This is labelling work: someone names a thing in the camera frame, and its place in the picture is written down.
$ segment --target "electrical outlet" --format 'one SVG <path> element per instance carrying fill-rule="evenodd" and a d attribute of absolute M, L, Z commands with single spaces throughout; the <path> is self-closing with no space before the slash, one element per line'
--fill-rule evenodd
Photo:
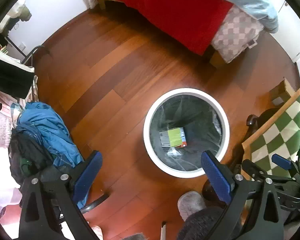
<path fill-rule="evenodd" d="M 22 43 L 20 43 L 20 45 L 18 46 L 18 48 L 19 48 L 21 51 L 24 51 L 25 48 L 26 48 L 26 46 L 25 46 L 25 44 L 22 42 Z"/>

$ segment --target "green and white checkered fabric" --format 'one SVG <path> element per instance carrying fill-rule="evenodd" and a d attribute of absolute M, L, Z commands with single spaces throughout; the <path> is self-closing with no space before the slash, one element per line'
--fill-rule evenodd
<path fill-rule="evenodd" d="M 270 175 L 289 177 L 289 172 L 271 161 L 273 154 L 296 161 L 300 148 L 300 96 L 250 145 L 252 162 Z"/>

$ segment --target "wooden floor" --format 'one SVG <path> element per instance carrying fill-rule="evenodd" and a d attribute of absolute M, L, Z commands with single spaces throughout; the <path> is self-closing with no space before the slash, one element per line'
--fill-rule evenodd
<path fill-rule="evenodd" d="M 268 33 L 258 45 L 222 69 L 156 29 L 133 9 L 110 2 L 106 12 L 86 12 L 55 33 L 45 45 L 51 56 L 35 63 L 39 98 L 64 119 L 84 157 L 99 150 L 104 163 L 89 201 L 110 197 L 85 215 L 102 228 L 105 240 L 143 232 L 159 240 L 167 222 L 173 240 L 183 221 L 177 200 L 201 191 L 206 176 L 178 179 L 148 157 L 143 123 L 162 94 L 183 87 L 205 91 L 225 110 L 230 144 L 223 163 L 247 131 L 249 114 L 273 107 L 269 90 L 283 77 L 296 89 L 297 69 Z"/>

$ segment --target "red blanket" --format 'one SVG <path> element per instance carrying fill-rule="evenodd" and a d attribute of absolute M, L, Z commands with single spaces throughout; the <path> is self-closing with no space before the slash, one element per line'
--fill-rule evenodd
<path fill-rule="evenodd" d="M 225 0 L 119 0 L 159 29 L 202 55 L 232 3 Z"/>

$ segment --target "trash bag liner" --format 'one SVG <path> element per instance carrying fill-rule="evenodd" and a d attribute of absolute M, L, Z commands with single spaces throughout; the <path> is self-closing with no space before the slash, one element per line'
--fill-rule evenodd
<path fill-rule="evenodd" d="M 183 127 L 187 146 L 162 147 L 160 132 Z M 165 101 L 154 113 L 150 142 L 155 154 L 167 166 L 179 171 L 201 168 L 201 153 L 217 154 L 222 140 L 221 122 L 209 103 L 191 95 L 178 95 Z"/>

